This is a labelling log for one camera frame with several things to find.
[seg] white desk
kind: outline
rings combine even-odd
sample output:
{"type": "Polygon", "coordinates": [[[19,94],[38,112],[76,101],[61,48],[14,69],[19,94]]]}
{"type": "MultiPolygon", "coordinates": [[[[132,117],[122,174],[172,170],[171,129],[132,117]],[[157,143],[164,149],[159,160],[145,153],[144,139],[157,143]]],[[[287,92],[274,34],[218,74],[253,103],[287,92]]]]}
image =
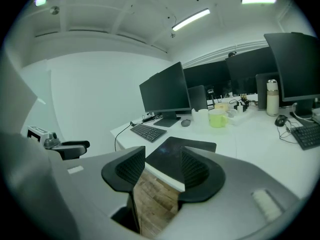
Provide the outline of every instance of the white desk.
{"type": "MultiPolygon", "coordinates": [[[[225,98],[222,102],[229,102],[237,98],[239,97],[225,98]]],[[[298,122],[290,116],[290,111],[290,108],[281,108],[279,114],[286,115],[292,122],[298,122]]],[[[153,143],[133,133],[130,128],[122,132],[116,141],[124,149],[145,146],[146,157],[168,137],[214,142],[217,145],[217,154],[250,162],[286,186],[297,197],[308,196],[320,174],[320,147],[303,151],[298,144],[290,144],[279,139],[277,127],[274,124],[276,116],[268,116],[266,111],[258,111],[253,105],[245,113],[250,113],[250,116],[240,125],[228,124],[225,128],[209,127],[202,131],[197,130],[193,122],[189,127],[182,127],[180,121],[192,119],[192,117],[191,115],[180,115],[181,120],[169,128],[154,126],[167,130],[167,133],[153,143]]],[[[146,123],[152,127],[153,124],[154,122],[146,123]]],[[[115,137],[128,125],[129,123],[126,123],[113,129],[112,135],[115,137]]],[[[285,127],[279,127],[280,133],[285,130],[285,127]]],[[[285,139],[289,142],[296,142],[293,136],[285,139]]],[[[184,184],[149,164],[146,163],[145,168],[173,188],[179,191],[185,190],[184,184]]]]}

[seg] black monitor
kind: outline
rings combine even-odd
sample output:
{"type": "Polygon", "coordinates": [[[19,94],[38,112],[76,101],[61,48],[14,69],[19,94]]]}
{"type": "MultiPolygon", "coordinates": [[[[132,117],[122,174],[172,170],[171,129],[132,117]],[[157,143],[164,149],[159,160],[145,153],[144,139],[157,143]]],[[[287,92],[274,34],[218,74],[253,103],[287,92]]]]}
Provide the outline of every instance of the black monitor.
{"type": "Polygon", "coordinates": [[[240,53],[225,61],[235,94],[257,93],[256,75],[277,72],[270,47],[240,53]]]}
{"type": "Polygon", "coordinates": [[[320,42],[302,33],[264,35],[274,55],[284,102],[299,101],[295,113],[311,114],[314,98],[320,98],[320,42]]]}
{"type": "Polygon", "coordinates": [[[215,96],[231,92],[230,75],[225,60],[186,68],[184,75],[188,88],[204,86],[206,91],[213,89],[215,96]]]}
{"type": "Polygon", "coordinates": [[[170,127],[180,117],[176,111],[191,110],[184,71],[178,62],[140,84],[145,112],[161,112],[163,119],[156,126],[170,127]]]}

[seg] ceiling light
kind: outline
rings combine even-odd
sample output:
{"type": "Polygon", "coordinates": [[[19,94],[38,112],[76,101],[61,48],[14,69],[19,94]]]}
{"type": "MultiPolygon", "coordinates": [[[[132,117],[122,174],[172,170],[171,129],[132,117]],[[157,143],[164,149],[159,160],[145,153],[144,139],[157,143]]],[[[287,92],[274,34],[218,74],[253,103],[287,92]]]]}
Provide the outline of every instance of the ceiling light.
{"type": "Polygon", "coordinates": [[[277,0],[241,0],[243,5],[245,4],[274,4],[277,0]]]}
{"type": "Polygon", "coordinates": [[[210,14],[210,11],[208,8],[201,10],[201,11],[197,12],[196,14],[191,15],[190,17],[188,17],[188,18],[184,19],[183,21],[179,22],[178,24],[174,25],[172,27],[172,30],[177,31],[177,30],[181,29],[182,27],[184,27],[185,25],[187,25],[187,24],[189,24],[189,23],[191,23],[191,22],[193,22],[193,21],[195,21],[205,15],[208,15],[208,14],[210,14]]]}
{"type": "Polygon", "coordinates": [[[47,0],[35,0],[35,6],[42,6],[46,3],[47,0]]]}

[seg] thermos bottle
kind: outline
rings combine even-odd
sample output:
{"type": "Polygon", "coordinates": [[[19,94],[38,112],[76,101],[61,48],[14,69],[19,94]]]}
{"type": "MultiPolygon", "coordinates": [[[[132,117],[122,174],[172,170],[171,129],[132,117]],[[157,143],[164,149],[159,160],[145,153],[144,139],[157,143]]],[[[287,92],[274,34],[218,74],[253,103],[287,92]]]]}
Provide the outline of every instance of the thermos bottle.
{"type": "Polygon", "coordinates": [[[279,89],[274,79],[266,83],[266,113],[272,117],[279,113],[279,89]]]}

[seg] keyboard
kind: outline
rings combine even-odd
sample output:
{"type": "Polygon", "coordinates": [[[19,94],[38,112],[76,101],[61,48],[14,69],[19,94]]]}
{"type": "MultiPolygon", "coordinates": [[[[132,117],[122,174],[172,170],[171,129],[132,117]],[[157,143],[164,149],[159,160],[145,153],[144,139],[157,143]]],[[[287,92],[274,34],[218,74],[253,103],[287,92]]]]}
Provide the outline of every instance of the keyboard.
{"type": "Polygon", "coordinates": [[[160,138],[163,134],[167,132],[166,130],[154,128],[143,124],[138,124],[130,130],[149,142],[156,141],[158,138],[160,138]]]}
{"type": "Polygon", "coordinates": [[[317,123],[293,128],[291,133],[303,150],[320,146],[320,125],[317,123]]]}

